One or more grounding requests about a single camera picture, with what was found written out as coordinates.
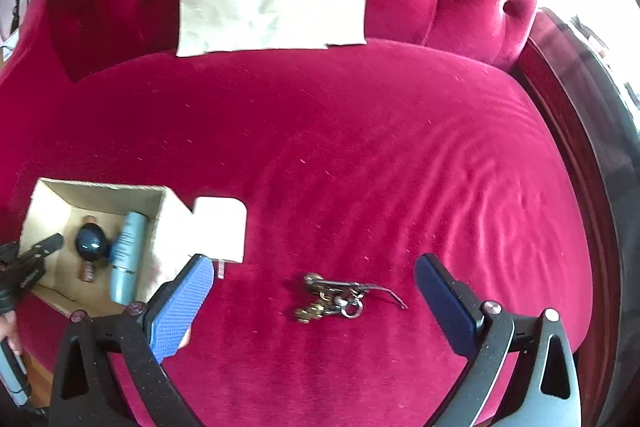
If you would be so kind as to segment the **person's left hand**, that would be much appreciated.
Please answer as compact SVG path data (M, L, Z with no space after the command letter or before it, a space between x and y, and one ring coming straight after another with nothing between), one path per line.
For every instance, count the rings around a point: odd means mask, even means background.
M3 313L0 317L0 340L6 340L16 355L22 354L22 343L18 335L17 317L14 311Z

